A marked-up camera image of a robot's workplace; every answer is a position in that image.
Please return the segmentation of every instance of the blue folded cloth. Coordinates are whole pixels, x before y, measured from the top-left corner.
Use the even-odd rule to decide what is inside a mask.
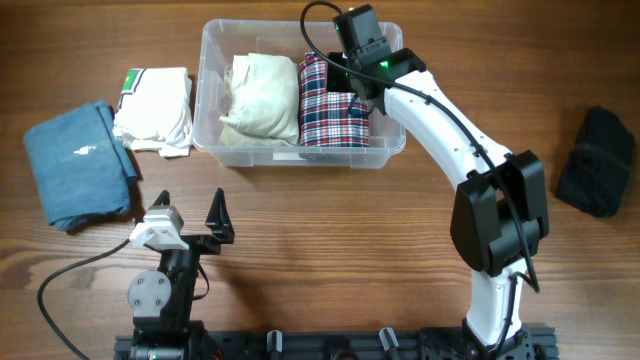
[[[136,172],[111,129],[104,101],[87,103],[24,135],[40,202],[49,225],[68,231],[99,215],[131,209]]]

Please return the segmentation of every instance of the red and blue plaid fabric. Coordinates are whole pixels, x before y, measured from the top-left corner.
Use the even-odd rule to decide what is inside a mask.
[[[327,63],[315,53],[300,64],[300,146],[368,147],[367,105],[353,93],[328,92]]]

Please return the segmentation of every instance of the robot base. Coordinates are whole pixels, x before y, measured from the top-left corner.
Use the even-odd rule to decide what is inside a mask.
[[[522,326],[521,342],[498,360],[558,360],[555,329]],[[282,352],[267,352],[267,335],[246,331],[209,332],[226,360],[381,360],[385,353],[378,332],[282,334]],[[462,328],[424,328],[395,333],[397,359],[463,360]],[[114,360],[129,360],[131,337],[117,337]]]

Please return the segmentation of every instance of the plastic bin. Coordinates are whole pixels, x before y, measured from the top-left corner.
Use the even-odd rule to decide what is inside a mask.
[[[307,32],[324,53],[341,51],[333,23],[308,22]],[[380,23],[392,51],[402,48],[402,31],[393,23]],[[231,105],[225,93],[224,70],[234,55],[250,52],[284,55],[299,64],[311,51],[294,21],[212,20],[202,33],[193,144],[225,166],[300,165],[380,168],[405,146],[405,129],[379,111],[369,117],[368,148],[298,146],[225,146],[220,144],[221,115]]]

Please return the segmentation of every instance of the wooden table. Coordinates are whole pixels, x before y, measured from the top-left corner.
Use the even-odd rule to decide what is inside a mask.
[[[75,235],[48,227],[24,132],[88,101],[117,104],[131,67],[187,66],[197,77],[211,19],[297,20],[305,2],[102,3],[0,8],[3,358],[71,358],[40,315],[36,290],[54,270],[114,247],[132,229],[126,221]],[[640,134],[638,3],[374,7],[381,21],[400,25],[405,45],[469,118],[514,152],[531,149],[544,161],[551,234],[535,257],[542,293],[523,293],[524,322],[556,327],[563,359],[640,358],[638,167],[611,219],[552,195],[589,106],[615,111]],[[311,19],[331,15],[314,10]],[[468,310],[470,271],[449,236],[454,192],[411,136],[380,170],[228,169],[198,151],[135,159],[139,207],[168,189],[187,233],[206,230],[215,189],[226,192],[236,243],[202,259],[212,289],[192,312],[209,330],[459,326]],[[127,248],[55,280],[45,302],[80,349],[109,359],[114,336],[133,329],[129,282],[157,263],[151,251]]]

